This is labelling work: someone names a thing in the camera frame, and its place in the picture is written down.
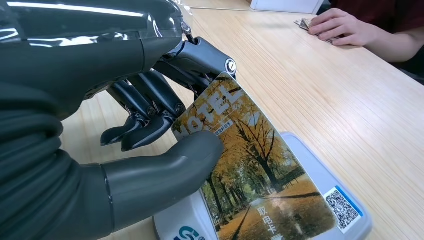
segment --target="finger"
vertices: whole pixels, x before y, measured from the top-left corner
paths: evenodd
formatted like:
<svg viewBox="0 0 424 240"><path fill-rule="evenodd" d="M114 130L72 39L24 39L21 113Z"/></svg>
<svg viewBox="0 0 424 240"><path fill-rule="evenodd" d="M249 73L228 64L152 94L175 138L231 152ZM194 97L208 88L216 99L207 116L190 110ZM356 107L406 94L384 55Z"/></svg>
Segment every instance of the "finger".
<svg viewBox="0 0 424 240"><path fill-rule="evenodd" d="M319 24L322 24L324 22L327 22L330 19L335 19L335 18L342 18L347 16L348 13L344 12L338 8L331 8L330 10L322 13L321 15L314 17L311 21L310 21L310 25L311 26L316 26Z"/></svg>
<svg viewBox="0 0 424 240"><path fill-rule="evenodd" d="M309 28L310 34L320 34L340 27L345 22L344 18L334 18L319 25Z"/></svg>
<svg viewBox="0 0 424 240"><path fill-rule="evenodd" d="M353 45L353 46L359 46L359 47L362 47L364 45L363 42L355 34L336 39L332 41L332 44L334 46Z"/></svg>
<svg viewBox="0 0 424 240"><path fill-rule="evenodd" d="M319 35L319 39L326 41L328 39L338 37L342 34L347 34L347 28L346 25L341 25L339 27L334 28L333 30L327 31Z"/></svg>

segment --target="white box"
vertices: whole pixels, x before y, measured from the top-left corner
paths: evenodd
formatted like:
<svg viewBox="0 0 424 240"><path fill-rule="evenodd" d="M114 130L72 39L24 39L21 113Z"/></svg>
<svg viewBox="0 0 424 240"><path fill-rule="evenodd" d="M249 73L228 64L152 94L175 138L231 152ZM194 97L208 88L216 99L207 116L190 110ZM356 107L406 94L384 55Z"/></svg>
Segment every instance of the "white box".
<svg viewBox="0 0 424 240"><path fill-rule="evenodd" d="M324 0L252 0L250 8L257 11L272 11L316 15Z"/></svg>

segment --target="paper money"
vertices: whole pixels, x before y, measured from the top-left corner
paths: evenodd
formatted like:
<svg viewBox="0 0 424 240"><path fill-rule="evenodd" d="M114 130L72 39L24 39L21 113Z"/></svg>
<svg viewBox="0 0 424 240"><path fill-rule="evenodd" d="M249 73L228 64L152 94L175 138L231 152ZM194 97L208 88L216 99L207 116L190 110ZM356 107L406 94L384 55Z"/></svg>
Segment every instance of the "paper money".
<svg viewBox="0 0 424 240"><path fill-rule="evenodd" d="M295 24L299 25L299 28L309 31L309 28L311 27L311 20L302 18L299 20L294 21ZM326 42L332 43L334 40L339 39L338 36L332 37L330 39L325 40Z"/></svg>

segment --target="qr code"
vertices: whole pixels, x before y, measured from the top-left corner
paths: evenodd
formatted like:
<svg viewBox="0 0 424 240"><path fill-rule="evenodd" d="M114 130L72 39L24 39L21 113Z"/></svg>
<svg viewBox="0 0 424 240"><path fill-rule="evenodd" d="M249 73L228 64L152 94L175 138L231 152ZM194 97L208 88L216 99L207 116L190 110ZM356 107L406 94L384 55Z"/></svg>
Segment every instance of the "qr code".
<svg viewBox="0 0 424 240"><path fill-rule="evenodd" d="M327 192L324 198L335 214L338 228L342 233L345 234L361 218L358 211L355 210L337 188L333 188Z"/></svg>

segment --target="red sleeve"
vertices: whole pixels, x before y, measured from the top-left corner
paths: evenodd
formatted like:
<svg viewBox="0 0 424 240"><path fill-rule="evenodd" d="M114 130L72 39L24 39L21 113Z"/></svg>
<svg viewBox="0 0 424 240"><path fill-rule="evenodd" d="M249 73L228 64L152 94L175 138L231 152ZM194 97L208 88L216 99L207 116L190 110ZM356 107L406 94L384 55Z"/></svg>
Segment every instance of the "red sleeve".
<svg viewBox="0 0 424 240"><path fill-rule="evenodd" d="M394 33L424 27L424 0L397 0Z"/></svg>

